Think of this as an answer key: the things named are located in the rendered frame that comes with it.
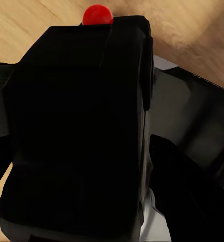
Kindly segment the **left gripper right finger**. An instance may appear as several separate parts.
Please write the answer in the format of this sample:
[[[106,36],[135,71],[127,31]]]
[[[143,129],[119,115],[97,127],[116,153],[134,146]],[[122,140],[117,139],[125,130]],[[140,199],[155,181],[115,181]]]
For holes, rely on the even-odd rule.
[[[149,154],[172,242],[224,242],[224,189],[170,140]]]

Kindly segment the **digital camera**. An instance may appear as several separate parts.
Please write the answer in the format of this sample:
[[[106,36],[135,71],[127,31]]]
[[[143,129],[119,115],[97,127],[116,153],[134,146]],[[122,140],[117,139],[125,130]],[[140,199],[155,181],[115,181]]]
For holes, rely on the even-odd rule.
[[[101,4],[0,62],[13,165],[0,228],[11,242],[139,242],[156,83],[149,20]]]

